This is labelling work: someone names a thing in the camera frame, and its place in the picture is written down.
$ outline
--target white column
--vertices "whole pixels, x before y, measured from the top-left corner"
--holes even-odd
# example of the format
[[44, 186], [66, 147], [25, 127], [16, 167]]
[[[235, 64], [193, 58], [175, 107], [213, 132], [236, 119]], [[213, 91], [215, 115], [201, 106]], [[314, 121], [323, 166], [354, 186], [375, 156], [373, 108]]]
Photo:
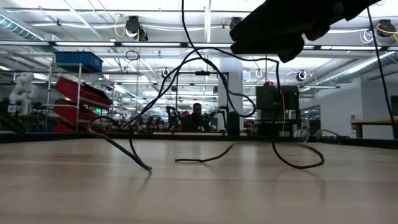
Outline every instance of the white column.
[[[243, 66], [240, 60], [236, 58], [220, 58], [219, 69], [221, 72], [229, 72], [228, 87], [234, 93], [243, 92]], [[243, 114], [243, 99], [240, 96], [230, 95], [231, 101], [239, 114]], [[227, 105], [226, 91], [218, 78], [218, 106]], [[228, 103], [229, 110], [232, 111], [231, 103]], [[224, 129], [224, 121], [222, 115], [218, 115], [218, 129]], [[241, 118], [241, 130], [243, 129], [243, 119]]]

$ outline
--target table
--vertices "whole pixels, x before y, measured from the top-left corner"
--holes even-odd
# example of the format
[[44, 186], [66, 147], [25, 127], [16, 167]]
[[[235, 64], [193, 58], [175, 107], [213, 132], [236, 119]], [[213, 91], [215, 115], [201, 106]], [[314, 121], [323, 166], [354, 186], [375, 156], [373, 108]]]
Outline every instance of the table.
[[[394, 116], [394, 121], [398, 123], [398, 116]], [[352, 120], [351, 124], [355, 125], [355, 132], [357, 138], [363, 138], [363, 126], [364, 125], [387, 125], [391, 126], [390, 118], [383, 119], [356, 119]]]
[[[127, 140], [117, 140], [128, 147]], [[152, 175], [100, 139], [0, 144], [1, 223], [397, 223], [398, 151], [314, 144], [296, 170], [269, 144], [134, 141]], [[318, 157], [278, 144], [296, 164]]]

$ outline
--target blue storage bin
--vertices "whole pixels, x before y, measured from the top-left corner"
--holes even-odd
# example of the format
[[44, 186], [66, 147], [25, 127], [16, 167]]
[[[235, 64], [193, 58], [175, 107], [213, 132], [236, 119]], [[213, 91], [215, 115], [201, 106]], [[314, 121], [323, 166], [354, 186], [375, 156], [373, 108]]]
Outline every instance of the blue storage bin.
[[103, 61], [92, 52], [56, 52], [55, 63], [69, 72], [79, 72], [78, 64], [83, 65], [82, 72], [102, 72]]

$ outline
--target computer monitor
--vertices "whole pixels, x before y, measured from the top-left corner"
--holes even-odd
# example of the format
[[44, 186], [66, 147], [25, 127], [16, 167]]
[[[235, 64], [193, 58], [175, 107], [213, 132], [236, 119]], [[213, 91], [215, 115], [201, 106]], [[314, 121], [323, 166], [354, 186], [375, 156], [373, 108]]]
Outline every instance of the computer monitor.
[[[280, 91], [283, 93], [285, 101], [285, 110], [296, 110], [297, 98], [299, 97], [299, 89], [297, 86], [281, 86]], [[258, 110], [273, 110], [277, 108], [283, 110], [282, 95], [278, 93], [274, 86], [257, 86], [256, 87], [256, 108]]]

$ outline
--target man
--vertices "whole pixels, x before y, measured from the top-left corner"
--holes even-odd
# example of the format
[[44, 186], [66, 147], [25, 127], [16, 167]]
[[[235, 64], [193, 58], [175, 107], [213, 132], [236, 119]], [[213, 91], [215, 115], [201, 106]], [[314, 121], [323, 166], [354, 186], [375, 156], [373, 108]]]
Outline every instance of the man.
[[193, 105], [193, 113], [184, 117], [182, 121], [182, 132], [186, 133], [200, 132], [202, 128], [205, 131], [210, 130], [209, 124], [202, 120], [201, 104], [195, 103]]

